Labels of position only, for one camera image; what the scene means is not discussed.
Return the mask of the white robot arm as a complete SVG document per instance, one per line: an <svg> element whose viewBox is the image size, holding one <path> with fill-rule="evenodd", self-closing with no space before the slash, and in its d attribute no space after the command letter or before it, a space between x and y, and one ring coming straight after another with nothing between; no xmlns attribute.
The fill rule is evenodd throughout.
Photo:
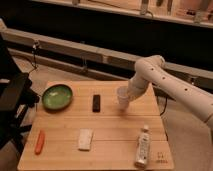
<svg viewBox="0 0 213 171"><path fill-rule="evenodd" d="M213 95L165 72L164 64L160 55L138 59L134 65L135 75L128 82L129 99L139 98L148 84L154 83L213 130Z"/></svg>

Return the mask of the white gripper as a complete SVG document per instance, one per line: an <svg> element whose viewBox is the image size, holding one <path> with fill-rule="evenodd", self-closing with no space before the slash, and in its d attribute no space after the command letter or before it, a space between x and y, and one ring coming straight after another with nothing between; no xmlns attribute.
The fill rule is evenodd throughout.
<svg viewBox="0 0 213 171"><path fill-rule="evenodd" d="M136 100L147 90L147 81L141 78L131 78L128 82L127 94L130 101Z"/></svg>

